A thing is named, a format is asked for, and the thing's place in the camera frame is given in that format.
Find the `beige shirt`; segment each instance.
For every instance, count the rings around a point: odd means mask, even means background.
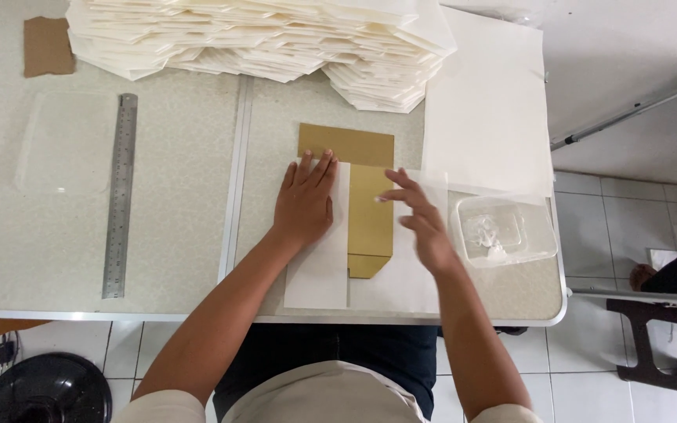
[[[205,423],[192,394],[161,390],[132,401],[113,423]],[[344,361],[323,361],[281,373],[240,398],[223,423],[427,422],[415,397],[392,380]],[[533,412],[506,404],[472,423],[541,423]]]

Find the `hand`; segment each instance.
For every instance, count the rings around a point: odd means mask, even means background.
[[[328,194],[338,161],[333,151],[325,150],[310,172],[312,152],[306,150],[299,166],[292,162],[287,168],[276,199],[272,230],[299,250],[320,239],[333,223],[333,200]]]
[[[422,188],[406,174],[404,168],[398,172],[385,171],[386,178],[401,187],[378,196],[380,201],[403,201],[411,207],[411,216],[401,216],[399,222],[417,235],[417,255],[422,264],[433,275],[447,272],[460,263],[451,241],[445,232],[443,219],[438,209],[430,204]]]

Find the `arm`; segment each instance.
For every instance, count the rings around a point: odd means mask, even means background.
[[[327,150],[310,172],[311,160],[306,151],[299,167],[289,165],[276,200],[273,227],[166,342],[132,399],[176,389],[205,405],[273,281],[297,252],[317,241],[333,223],[328,193],[337,160]]]
[[[521,376],[493,330],[477,290],[446,236],[438,210],[403,168],[387,170],[386,176],[401,189],[382,193],[379,198],[404,201],[412,208],[412,216],[402,217],[401,224],[414,230],[420,261],[438,285],[445,347],[466,418],[472,421],[485,409],[501,404],[531,409]]]

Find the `forearm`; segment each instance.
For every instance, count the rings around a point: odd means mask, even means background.
[[[177,329],[132,398],[178,389],[205,405],[234,360],[268,289],[298,249],[268,232]]]
[[[500,404],[531,408],[527,389],[461,263],[436,275],[445,347],[470,421]]]

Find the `white table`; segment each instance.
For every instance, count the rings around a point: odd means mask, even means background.
[[[282,84],[169,69],[130,82],[78,62],[72,75],[24,79],[23,20],[60,17],[65,10],[61,0],[0,0],[2,318],[183,320],[271,224],[284,163],[296,154],[300,122],[394,134],[396,165],[420,167],[424,103],[408,115],[358,111],[321,72]],[[101,300],[108,193],[26,195],[14,186],[33,98],[48,90],[139,97],[123,299]],[[461,195],[450,193],[449,204]],[[565,313],[559,255],[472,276],[495,325],[550,325]],[[436,324],[438,319],[284,309],[283,293],[282,275],[259,322]]]

